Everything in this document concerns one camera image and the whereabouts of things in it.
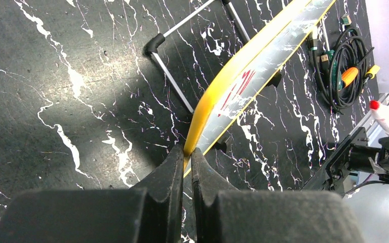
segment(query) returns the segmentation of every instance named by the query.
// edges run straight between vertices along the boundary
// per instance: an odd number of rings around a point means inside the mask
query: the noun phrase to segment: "cable plug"
[[[341,19],[342,19],[343,24],[344,24],[346,27],[351,26],[352,21],[351,21],[351,18],[349,18],[349,15],[348,15],[348,14],[344,14],[344,15],[341,17]]]
[[[311,31],[309,45],[311,46],[311,51],[315,51],[318,49],[318,28],[316,25],[313,26],[313,29]]]
[[[366,73],[365,77],[373,79],[375,75],[378,73],[380,67],[378,65],[373,65],[369,71]]]
[[[320,60],[321,60],[321,70],[323,72],[328,72],[330,68],[329,56],[327,54],[323,54],[320,56]]]

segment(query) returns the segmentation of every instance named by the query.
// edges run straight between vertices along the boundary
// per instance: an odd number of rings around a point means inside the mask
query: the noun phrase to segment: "black marble surface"
[[[0,217],[28,189],[128,188],[184,143],[190,118],[144,45],[200,0],[0,0]],[[234,1],[250,36],[287,0]],[[364,0],[337,0],[330,44],[348,13],[371,46]],[[242,46],[217,1],[167,38],[160,55],[191,104]],[[376,80],[344,115],[331,115],[304,43],[226,132],[209,163],[239,189],[300,189],[378,97]],[[190,180],[183,241],[194,239]]]

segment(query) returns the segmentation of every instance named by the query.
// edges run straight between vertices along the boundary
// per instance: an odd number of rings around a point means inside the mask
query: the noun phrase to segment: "silver metal rod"
[[[232,3],[228,3],[227,4],[227,7],[229,8],[229,11],[230,11],[230,15],[232,16],[232,18],[235,20],[235,24],[236,24],[236,27],[239,29],[239,31],[242,32],[242,36],[244,37],[244,41],[245,43],[248,43],[250,41],[250,37],[248,36],[248,33],[247,31],[245,30],[242,22],[241,22],[241,19],[239,18],[234,6]]]
[[[326,51],[330,51],[329,39],[327,38],[326,24],[324,18],[321,19],[321,28],[323,29],[324,40],[326,41]]]
[[[181,20],[178,24],[176,24],[174,27],[172,27],[170,30],[166,31],[163,36],[167,37],[172,32],[176,31],[181,25],[185,24],[188,20],[193,18],[195,15],[197,15],[200,11],[202,11],[204,8],[206,8],[209,4],[214,2],[215,0],[209,0],[206,3],[204,3],[202,6],[200,6],[198,9],[196,9],[193,13],[191,13],[189,16],[185,17],[185,19]]]
[[[193,113],[195,110],[190,105],[188,100],[185,98],[184,94],[182,93],[182,91],[178,87],[177,83],[175,82],[175,79],[172,77],[171,73],[169,72],[169,70],[165,66],[165,64],[163,63],[160,56],[157,53],[152,53],[152,54],[153,54],[153,57],[156,59],[157,63],[159,64],[159,66],[162,68],[163,72],[165,72],[166,76],[169,78],[169,81],[171,81],[172,86],[177,91],[178,96],[182,99],[182,102],[184,103],[185,107],[187,107],[187,109],[188,109],[188,111],[190,111],[190,113]]]

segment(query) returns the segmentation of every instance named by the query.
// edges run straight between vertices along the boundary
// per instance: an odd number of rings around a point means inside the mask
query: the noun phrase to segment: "metal stand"
[[[165,38],[167,36],[169,36],[170,34],[172,34],[172,32],[176,31],[179,27],[181,27],[183,24],[185,24],[186,22],[188,22],[191,18],[193,18],[194,16],[196,16],[200,11],[202,11],[203,9],[205,9],[208,5],[210,5],[211,3],[213,3],[214,1],[216,0],[208,0],[206,3],[204,3],[202,6],[200,6],[198,9],[196,9],[193,13],[191,13],[190,15],[188,15],[187,17],[185,17],[183,20],[181,20],[181,22],[179,22],[178,24],[176,24],[174,27],[172,27],[171,29],[169,29],[168,31],[166,31],[164,34],[157,34],[153,39],[151,39],[147,46],[146,46],[146,50],[147,50],[147,53],[151,54],[152,57],[156,60],[156,62],[158,63],[158,65],[160,66],[160,68],[163,70],[163,72],[165,73],[165,75],[168,77],[169,81],[171,82],[172,86],[174,87],[174,89],[176,90],[178,96],[181,98],[182,102],[184,103],[185,107],[187,108],[188,111],[190,111],[190,113],[193,113],[195,110],[193,109],[193,107],[190,105],[190,103],[188,102],[188,100],[186,99],[186,97],[184,96],[183,92],[181,91],[181,89],[179,88],[179,86],[177,85],[177,82],[175,81],[174,77],[172,77],[171,73],[169,72],[169,70],[167,69],[166,65],[163,63],[162,59],[160,58],[160,56],[158,55],[158,50],[157,48],[163,43],[165,42]],[[229,10],[230,12],[230,15],[232,16],[232,18],[235,20],[235,25],[236,27],[241,31],[242,33],[242,37],[244,39],[244,42],[247,43],[249,40],[250,40],[250,37],[248,36],[247,34],[247,31],[245,30],[238,14],[236,13],[236,10],[235,8],[233,7],[232,3],[230,2],[230,0],[222,0],[223,4],[227,7],[227,9]]]

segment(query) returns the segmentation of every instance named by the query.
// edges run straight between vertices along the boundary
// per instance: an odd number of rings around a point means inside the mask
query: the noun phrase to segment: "red marking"
[[[230,99],[230,101],[232,101],[236,97],[237,94],[238,95],[242,94],[242,92],[248,86],[248,84],[250,83],[250,81],[253,78],[255,73],[256,73],[255,71],[251,72],[251,70],[248,70],[248,71],[244,72],[244,74],[242,74],[242,78],[244,79],[244,81],[242,81],[241,85],[238,88],[238,91],[234,94],[234,96]],[[225,100],[225,102],[220,110],[224,110],[228,107],[227,102],[229,101],[229,97],[232,94],[235,87],[236,87],[236,84],[233,86],[232,90],[229,92],[229,94],[228,94],[228,96],[227,96],[227,98],[226,98],[226,100]]]
[[[245,88],[247,87],[248,83],[251,81],[251,79],[253,78],[254,74],[256,72],[252,72],[250,77],[248,78],[248,81],[245,83],[244,87],[242,88],[241,92],[239,93],[239,95],[241,95],[241,93],[245,90]]]
[[[230,97],[230,95],[232,94],[232,91],[234,90],[235,87],[236,87],[236,84],[234,85],[234,87],[233,87],[232,90],[230,91],[229,95],[228,95],[227,98],[226,98],[226,101],[224,102],[224,104],[223,104],[223,106],[221,107],[220,110],[223,110],[223,107],[226,105],[227,100],[229,99],[229,97]]]

